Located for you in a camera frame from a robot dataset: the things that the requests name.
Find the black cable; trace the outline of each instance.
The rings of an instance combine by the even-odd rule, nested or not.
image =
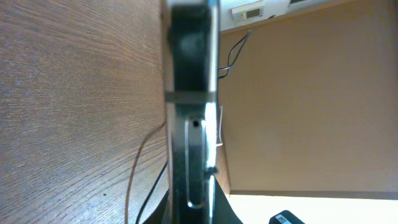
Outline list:
[[[149,193],[147,195],[147,198],[145,198],[144,203],[142,204],[141,208],[139,209],[136,224],[139,224],[139,219],[141,218],[141,215],[145,209],[145,206],[147,205],[147,203],[150,199],[150,196],[154,193],[154,190],[155,190],[157,184],[159,183],[160,178],[163,176],[163,173],[166,170],[166,167],[167,167],[167,161],[164,163],[162,170],[160,171],[159,175],[157,176],[157,178],[155,180],[155,183],[153,184],[151,190],[149,191]]]
[[[230,69],[232,68],[232,66],[235,64],[236,59],[238,59],[239,54],[241,53],[241,50],[242,50],[243,46],[245,45],[246,41],[248,41],[248,38],[249,38],[250,34],[251,34],[251,30],[249,30],[249,31],[246,33],[246,35],[245,35],[240,41],[238,41],[238,43],[236,43],[236,44],[231,48],[231,50],[229,51],[229,54],[228,54],[227,67],[223,67],[223,68],[219,68],[219,69],[218,69],[218,70],[220,70],[220,71],[222,71],[222,70],[227,70],[227,71],[226,71],[226,74],[225,74],[225,75],[220,75],[220,76],[218,77],[218,79],[225,78],[225,77],[228,75],[229,70],[230,70]],[[238,46],[242,41],[243,41],[243,43],[241,44],[241,47],[239,48],[237,54],[235,55],[234,60],[232,61],[232,63],[229,63],[232,52],[234,51],[235,47]]]
[[[166,125],[166,121],[164,121],[160,126],[158,126],[157,128],[153,129],[150,133],[148,133],[146,135],[146,137],[144,138],[144,140],[141,142],[141,145],[139,146],[139,149],[137,151],[137,156],[134,159],[134,163],[132,165],[131,168],[131,174],[130,174],[130,178],[129,178],[129,183],[127,185],[127,193],[126,193],[126,202],[125,202],[125,206],[124,206],[124,224],[128,224],[129,223],[129,201],[130,201],[130,191],[131,191],[131,186],[132,186],[132,180],[134,178],[134,174],[136,173],[136,167],[138,164],[138,158],[141,155],[141,151],[144,148],[146,142],[157,132],[159,132],[164,126]],[[161,170],[158,179],[160,179],[160,177],[162,176],[162,173],[164,171],[164,168]],[[157,184],[158,184],[159,180],[156,180],[154,185],[152,186],[151,191],[153,192],[153,190],[156,188]]]

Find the screw hole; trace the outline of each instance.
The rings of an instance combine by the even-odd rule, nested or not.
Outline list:
[[[195,128],[199,127],[199,121],[193,121],[193,126],[194,126]]]

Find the black object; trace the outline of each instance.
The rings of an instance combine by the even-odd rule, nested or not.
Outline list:
[[[243,224],[240,219],[235,215],[231,208],[228,200],[225,197],[223,190],[216,181],[216,192],[215,192],[215,211],[213,217],[213,224]],[[167,199],[169,197],[169,191],[166,191],[159,205],[150,217],[144,222],[144,224],[169,224],[170,220],[166,220],[168,215],[164,215],[169,212],[169,203]]]
[[[144,211],[144,209],[145,209],[145,206],[147,205],[147,203],[148,203],[148,201],[149,201],[149,199],[150,199],[150,196],[154,193],[154,190],[155,190],[157,184],[159,183],[160,178],[162,177],[164,171],[165,171],[166,168],[167,168],[167,164],[168,164],[168,161],[166,161],[166,162],[164,163],[162,170],[160,171],[159,175],[157,176],[157,178],[156,178],[156,180],[155,180],[155,183],[153,184],[151,190],[149,191],[147,197],[146,197],[145,200],[144,200],[144,203],[142,204],[141,208],[139,209],[139,212],[138,212],[138,215],[137,215],[137,219],[136,219],[136,224],[139,224],[139,219],[140,219],[140,217],[141,217],[141,215],[142,215],[142,213],[143,213],[143,211]]]
[[[305,1],[305,0],[290,0],[290,3],[294,4],[294,3],[298,3],[298,2],[302,2],[302,1]]]
[[[269,220],[269,224],[305,224],[288,210],[278,213]]]
[[[176,91],[207,91],[211,12],[207,6],[174,6],[168,40]]]
[[[236,44],[231,48],[231,50],[229,51],[229,54],[228,54],[227,62],[226,62],[226,63],[227,63],[227,67],[223,67],[223,68],[219,68],[219,69],[218,69],[219,71],[221,71],[221,70],[226,70],[226,73],[225,73],[225,75],[219,75],[219,76],[218,76],[218,79],[222,79],[222,78],[227,77],[227,75],[228,75],[228,73],[229,73],[229,70],[230,70],[230,69],[232,68],[232,66],[235,64],[236,59],[238,59],[239,54],[241,53],[241,50],[242,50],[244,44],[246,43],[246,41],[248,41],[248,38],[249,38],[249,36],[250,36],[250,33],[251,33],[251,30],[249,30],[249,31],[246,33],[246,35],[245,35],[240,41],[238,41],[238,43],[236,43]],[[229,60],[230,60],[230,58],[231,58],[232,52],[234,51],[234,48],[235,48],[236,46],[238,46],[242,41],[243,41],[243,43],[241,44],[241,47],[239,48],[239,50],[238,50],[238,52],[237,52],[237,54],[236,54],[234,60],[232,61],[232,63],[229,63]]]

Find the thermostat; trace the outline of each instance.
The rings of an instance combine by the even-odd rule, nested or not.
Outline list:
[[[234,21],[245,21],[246,19],[254,19],[264,14],[264,1],[245,4],[232,9],[232,17]]]

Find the wire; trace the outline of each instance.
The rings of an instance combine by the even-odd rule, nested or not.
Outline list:
[[[228,75],[229,70],[230,70],[230,69],[232,68],[232,66],[235,64],[236,59],[238,59],[239,54],[241,53],[241,50],[242,50],[243,46],[245,45],[246,41],[248,41],[248,38],[249,38],[250,34],[251,34],[251,30],[249,30],[249,31],[246,33],[246,35],[245,35],[240,41],[238,41],[238,43],[236,43],[236,44],[231,48],[231,50],[229,51],[229,54],[228,54],[227,66],[218,69],[218,70],[220,70],[220,71],[222,71],[222,70],[227,70],[227,71],[226,71],[226,74],[225,74],[225,75],[220,75],[220,76],[218,77],[218,79],[225,78],[225,77]],[[241,44],[241,47],[239,48],[237,54],[235,55],[234,60],[232,61],[232,63],[229,63],[232,52],[234,51],[235,47],[238,46],[241,42],[243,42],[243,43]]]
[[[145,209],[145,206],[147,205],[147,203],[150,199],[150,196],[154,193],[154,190],[155,190],[157,184],[159,183],[160,178],[163,176],[163,173],[166,170],[166,167],[167,167],[167,161],[164,163],[162,170],[160,171],[159,175],[157,176],[157,178],[155,180],[155,183],[153,184],[151,190],[149,191],[149,193],[147,195],[147,198],[145,198],[144,203],[142,204],[141,208],[139,209],[136,224],[139,224],[139,219],[141,218],[141,215]]]
[[[124,223],[128,224],[129,223],[129,199],[130,199],[130,191],[131,191],[131,185],[132,185],[132,180],[134,177],[134,174],[136,172],[136,167],[137,167],[137,163],[138,163],[138,158],[141,155],[141,151],[145,146],[145,143],[156,133],[158,133],[164,126],[166,125],[166,121],[164,121],[159,127],[155,128],[154,130],[152,130],[150,133],[147,134],[147,136],[144,138],[144,140],[141,142],[141,145],[139,146],[138,152],[137,152],[137,156],[134,160],[134,163],[132,165],[131,168],[131,174],[130,174],[130,179],[129,179],[129,183],[127,185],[127,193],[126,193],[126,202],[125,202],[125,206],[124,206]],[[157,180],[155,181],[155,183],[152,186],[151,191],[149,192],[150,194],[147,196],[146,200],[149,199],[150,195],[152,194],[152,192],[154,191],[154,189],[156,188],[157,184],[159,183],[160,177],[162,176],[162,173],[164,171],[164,168],[162,168]],[[142,205],[140,212],[142,213],[141,210],[143,210],[143,207],[145,208],[146,202],[144,202],[144,204]],[[139,222],[139,218],[140,218],[140,214],[139,216],[137,216],[137,221],[136,223]]]

